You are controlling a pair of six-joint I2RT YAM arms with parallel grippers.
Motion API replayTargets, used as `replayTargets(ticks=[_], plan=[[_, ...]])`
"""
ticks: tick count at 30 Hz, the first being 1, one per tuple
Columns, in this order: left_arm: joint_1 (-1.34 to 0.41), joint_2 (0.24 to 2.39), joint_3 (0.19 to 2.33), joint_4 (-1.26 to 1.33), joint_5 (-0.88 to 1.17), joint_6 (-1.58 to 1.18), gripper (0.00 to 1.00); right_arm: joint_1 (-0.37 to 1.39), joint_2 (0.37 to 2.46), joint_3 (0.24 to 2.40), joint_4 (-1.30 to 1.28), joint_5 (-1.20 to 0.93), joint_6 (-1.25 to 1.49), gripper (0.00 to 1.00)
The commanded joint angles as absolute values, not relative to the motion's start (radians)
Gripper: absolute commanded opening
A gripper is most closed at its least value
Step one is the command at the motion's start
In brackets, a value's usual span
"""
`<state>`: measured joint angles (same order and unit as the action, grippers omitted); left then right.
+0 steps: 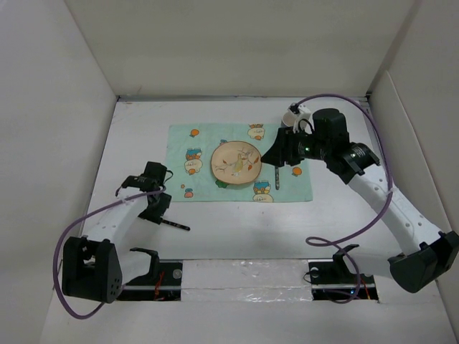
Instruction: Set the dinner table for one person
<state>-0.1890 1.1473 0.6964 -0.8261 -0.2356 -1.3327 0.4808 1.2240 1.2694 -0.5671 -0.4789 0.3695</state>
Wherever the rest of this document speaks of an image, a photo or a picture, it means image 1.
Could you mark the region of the fork with black handle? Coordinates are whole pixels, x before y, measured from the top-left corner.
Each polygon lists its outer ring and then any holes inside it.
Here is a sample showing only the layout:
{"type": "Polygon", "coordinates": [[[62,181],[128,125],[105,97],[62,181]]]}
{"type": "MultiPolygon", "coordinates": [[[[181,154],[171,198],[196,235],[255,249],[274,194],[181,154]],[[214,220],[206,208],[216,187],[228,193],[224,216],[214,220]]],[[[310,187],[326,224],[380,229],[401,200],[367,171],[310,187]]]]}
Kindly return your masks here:
{"type": "Polygon", "coordinates": [[[189,226],[186,226],[186,225],[183,225],[183,224],[178,224],[176,222],[165,220],[165,219],[161,220],[161,224],[164,224],[164,225],[167,225],[167,226],[171,226],[171,227],[174,227],[174,228],[177,228],[177,229],[180,229],[180,230],[184,230],[184,231],[191,231],[191,228],[189,226]]]}

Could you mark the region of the round bird pattern plate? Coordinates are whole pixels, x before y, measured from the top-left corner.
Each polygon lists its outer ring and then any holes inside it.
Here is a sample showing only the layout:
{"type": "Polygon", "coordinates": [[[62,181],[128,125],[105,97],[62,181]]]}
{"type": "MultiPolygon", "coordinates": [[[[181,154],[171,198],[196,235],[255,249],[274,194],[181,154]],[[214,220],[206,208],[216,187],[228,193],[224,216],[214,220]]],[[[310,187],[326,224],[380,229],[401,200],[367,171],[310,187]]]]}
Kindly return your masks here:
{"type": "Polygon", "coordinates": [[[261,153],[245,141],[219,145],[211,157],[212,175],[226,184],[242,185],[255,181],[262,170],[261,153]]]}

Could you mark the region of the purple mug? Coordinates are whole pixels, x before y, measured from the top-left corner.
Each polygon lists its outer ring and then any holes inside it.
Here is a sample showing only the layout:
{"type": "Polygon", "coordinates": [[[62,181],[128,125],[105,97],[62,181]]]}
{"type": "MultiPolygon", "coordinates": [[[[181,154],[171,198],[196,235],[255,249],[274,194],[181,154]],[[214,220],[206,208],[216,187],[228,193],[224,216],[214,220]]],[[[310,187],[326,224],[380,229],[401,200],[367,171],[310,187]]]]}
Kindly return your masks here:
{"type": "MultiPolygon", "coordinates": [[[[287,110],[287,112],[283,115],[280,126],[282,128],[293,127],[297,117],[298,116],[296,114],[292,113],[290,110],[287,110]]],[[[300,128],[302,130],[304,130],[307,125],[308,124],[304,120],[300,122],[300,128]]]]}

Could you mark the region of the knife with patterned handle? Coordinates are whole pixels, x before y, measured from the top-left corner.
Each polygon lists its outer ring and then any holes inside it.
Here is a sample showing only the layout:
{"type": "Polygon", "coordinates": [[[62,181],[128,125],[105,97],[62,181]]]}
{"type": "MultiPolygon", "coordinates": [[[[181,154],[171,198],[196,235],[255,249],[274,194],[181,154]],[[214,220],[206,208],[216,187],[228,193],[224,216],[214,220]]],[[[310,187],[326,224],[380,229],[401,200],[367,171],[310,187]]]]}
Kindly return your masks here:
{"type": "Polygon", "coordinates": [[[275,167],[275,189],[280,190],[280,168],[275,167]]]}

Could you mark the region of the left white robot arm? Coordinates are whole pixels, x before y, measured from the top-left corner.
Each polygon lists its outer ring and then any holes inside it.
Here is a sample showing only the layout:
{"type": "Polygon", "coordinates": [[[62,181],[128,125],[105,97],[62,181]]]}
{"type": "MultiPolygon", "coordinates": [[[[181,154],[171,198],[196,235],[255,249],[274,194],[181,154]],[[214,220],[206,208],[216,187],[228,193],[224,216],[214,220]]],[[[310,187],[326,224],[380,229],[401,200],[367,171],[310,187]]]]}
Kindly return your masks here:
{"type": "Polygon", "coordinates": [[[80,237],[69,237],[63,247],[62,294],[101,303],[114,302],[123,287],[136,278],[154,283],[160,275],[158,252],[140,247],[125,251],[121,242],[138,217],[160,224],[171,196],[141,194],[129,188],[100,222],[80,237]]]}

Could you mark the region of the green cartoon print cloth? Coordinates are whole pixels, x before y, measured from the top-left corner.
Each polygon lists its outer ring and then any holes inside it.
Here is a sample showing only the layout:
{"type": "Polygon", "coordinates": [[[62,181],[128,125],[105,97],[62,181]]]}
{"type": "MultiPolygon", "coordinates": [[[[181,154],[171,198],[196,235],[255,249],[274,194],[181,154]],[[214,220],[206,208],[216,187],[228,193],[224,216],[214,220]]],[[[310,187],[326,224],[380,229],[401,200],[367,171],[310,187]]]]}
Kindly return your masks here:
{"type": "Polygon", "coordinates": [[[231,185],[211,171],[214,150],[228,141],[245,141],[265,154],[277,135],[276,124],[197,123],[169,128],[166,166],[173,173],[167,189],[174,201],[254,201],[292,203],[312,201],[307,162],[280,168],[280,190],[275,189],[275,168],[262,163],[255,181],[231,185]]]}

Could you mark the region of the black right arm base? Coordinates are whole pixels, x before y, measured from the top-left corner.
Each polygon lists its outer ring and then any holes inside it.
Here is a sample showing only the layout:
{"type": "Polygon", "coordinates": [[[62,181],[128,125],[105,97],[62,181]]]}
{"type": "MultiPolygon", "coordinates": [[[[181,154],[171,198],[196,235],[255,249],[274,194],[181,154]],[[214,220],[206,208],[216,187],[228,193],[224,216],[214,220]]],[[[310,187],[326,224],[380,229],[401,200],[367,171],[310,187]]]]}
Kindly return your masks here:
{"type": "Polygon", "coordinates": [[[303,281],[311,286],[313,300],[328,300],[334,303],[345,303],[353,300],[379,300],[373,276],[361,274],[357,287],[357,275],[350,272],[345,255],[335,253],[330,259],[308,260],[308,270],[303,281]]]}

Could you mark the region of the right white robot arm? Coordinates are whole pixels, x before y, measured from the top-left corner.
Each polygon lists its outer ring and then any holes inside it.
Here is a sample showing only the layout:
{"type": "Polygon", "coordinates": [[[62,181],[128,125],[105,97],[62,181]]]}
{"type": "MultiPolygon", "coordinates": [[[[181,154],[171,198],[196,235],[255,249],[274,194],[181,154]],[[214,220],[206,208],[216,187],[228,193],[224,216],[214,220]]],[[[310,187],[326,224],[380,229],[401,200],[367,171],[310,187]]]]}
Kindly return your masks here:
{"type": "Polygon", "coordinates": [[[324,161],[327,169],[358,193],[397,240],[400,254],[386,259],[390,277],[405,291],[416,293],[447,272],[458,255],[458,234],[445,233],[427,220],[395,188],[379,158],[363,143],[354,143],[345,129],[311,134],[279,128],[261,161],[275,167],[304,159],[324,161]]]}

